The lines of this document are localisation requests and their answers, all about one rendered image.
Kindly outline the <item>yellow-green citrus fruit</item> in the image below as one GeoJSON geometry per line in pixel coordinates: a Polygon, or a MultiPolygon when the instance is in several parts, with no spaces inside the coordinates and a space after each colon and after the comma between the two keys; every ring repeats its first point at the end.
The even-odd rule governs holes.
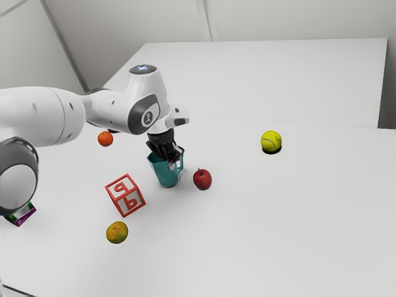
{"type": "Polygon", "coordinates": [[[106,229],[106,238],[110,243],[120,244],[126,240],[128,232],[128,227],[124,222],[114,222],[106,229]]]}

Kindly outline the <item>orange fruit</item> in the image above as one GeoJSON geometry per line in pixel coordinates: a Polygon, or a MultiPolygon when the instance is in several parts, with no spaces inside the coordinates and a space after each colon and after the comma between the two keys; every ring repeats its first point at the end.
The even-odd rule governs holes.
{"type": "Polygon", "coordinates": [[[97,136],[97,142],[102,146],[102,147],[108,147],[113,143],[113,135],[112,133],[108,131],[102,131],[99,133],[97,136]]]}

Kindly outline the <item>yellow tennis ball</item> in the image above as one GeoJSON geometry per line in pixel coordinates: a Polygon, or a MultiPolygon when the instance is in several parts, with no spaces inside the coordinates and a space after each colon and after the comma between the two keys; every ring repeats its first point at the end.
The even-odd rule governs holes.
{"type": "Polygon", "coordinates": [[[277,131],[265,131],[261,138],[260,144],[266,152],[276,152],[282,146],[282,137],[277,131]]]}

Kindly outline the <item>red apple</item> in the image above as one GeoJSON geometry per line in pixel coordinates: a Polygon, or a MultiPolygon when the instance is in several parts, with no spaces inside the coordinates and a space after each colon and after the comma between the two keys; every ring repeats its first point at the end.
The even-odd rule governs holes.
{"type": "Polygon", "coordinates": [[[204,191],[212,185],[212,175],[208,170],[198,168],[193,174],[193,183],[196,188],[204,191]]]}

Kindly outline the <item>teal faceted mug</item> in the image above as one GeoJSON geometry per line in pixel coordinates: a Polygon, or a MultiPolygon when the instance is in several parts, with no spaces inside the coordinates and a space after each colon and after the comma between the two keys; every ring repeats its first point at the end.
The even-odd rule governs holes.
{"type": "Polygon", "coordinates": [[[174,163],[175,169],[170,171],[168,168],[169,161],[162,160],[153,152],[148,155],[147,160],[162,187],[172,187],[178,184],[184,165],[183,156],[184,152],[182,152],[179,159],[174,163]]]}

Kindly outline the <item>red letter block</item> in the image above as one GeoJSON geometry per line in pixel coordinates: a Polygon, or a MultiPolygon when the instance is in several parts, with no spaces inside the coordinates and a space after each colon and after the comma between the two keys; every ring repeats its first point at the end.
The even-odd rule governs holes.
{"type": "Polygon", "coordinates": [[[129,174],[107,184],[105,190],[123,218],[146,205],[138,185],[129,174]]]}

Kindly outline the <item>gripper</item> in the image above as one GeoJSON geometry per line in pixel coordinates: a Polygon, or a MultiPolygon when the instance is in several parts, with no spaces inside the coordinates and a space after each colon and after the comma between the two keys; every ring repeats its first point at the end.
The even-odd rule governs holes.
{"type": "Polygon", "coordinates": [[[172,162],[177,162],[184,153],[184,149],[178,146],[174,140],[174,130],[169,129],[159,134],[148,133],[147,136],[148,148],[156,157],[167,161],[169,170],[173,171],[175,164],[172,162]]]}

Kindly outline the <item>purple green white box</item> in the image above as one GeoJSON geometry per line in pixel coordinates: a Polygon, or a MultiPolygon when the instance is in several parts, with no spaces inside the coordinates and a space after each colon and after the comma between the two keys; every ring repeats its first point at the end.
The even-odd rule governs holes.
{"type": "Polygon", "coordinates": [[[21,226],[24,222],[26,222],[37,209],[35,206],[29,202],[26,206],[18,210],[16,213],[5,216],[4,218],[15,226],[21,226]]]}

